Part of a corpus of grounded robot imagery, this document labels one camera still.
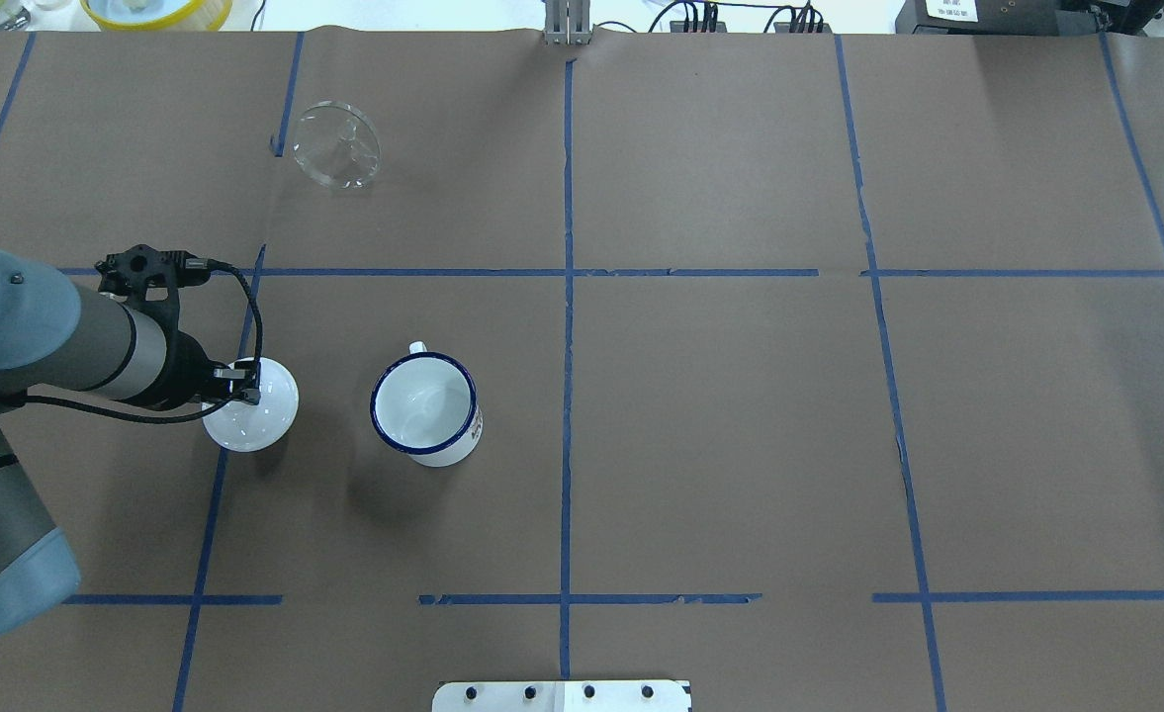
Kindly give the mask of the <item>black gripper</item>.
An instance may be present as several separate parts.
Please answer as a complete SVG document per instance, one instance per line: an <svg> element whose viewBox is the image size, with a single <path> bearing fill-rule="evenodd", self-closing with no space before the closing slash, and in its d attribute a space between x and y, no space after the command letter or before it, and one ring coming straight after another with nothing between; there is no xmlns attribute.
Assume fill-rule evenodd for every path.
<svg viewBox="0 0 1164 712"><path fill-rule="evenodd" d="M183 330L175 334L173 359L165 369L161 377L162 411L196 403L260 405L260 389L239 389L260 383L260 365L210 359L203 344Z"/></svg>

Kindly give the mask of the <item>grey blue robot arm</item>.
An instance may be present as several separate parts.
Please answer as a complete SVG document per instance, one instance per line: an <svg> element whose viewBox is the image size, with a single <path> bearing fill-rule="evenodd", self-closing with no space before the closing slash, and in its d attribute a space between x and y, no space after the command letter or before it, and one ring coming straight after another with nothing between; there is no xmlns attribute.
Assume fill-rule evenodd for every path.
<svg viewBox="0 0 1164 712"><path fill-rule="evenodd" d="M0 249L0 416L31 405L121 422L197 422L260 401L262 342L248 359L210 359L180 328L180 290L223 272L237 280L253 328L262 318L237 266L183 249L134 245L97 263L94 290ZM0 636L74 594L81 574L0 428Z"/></svg>

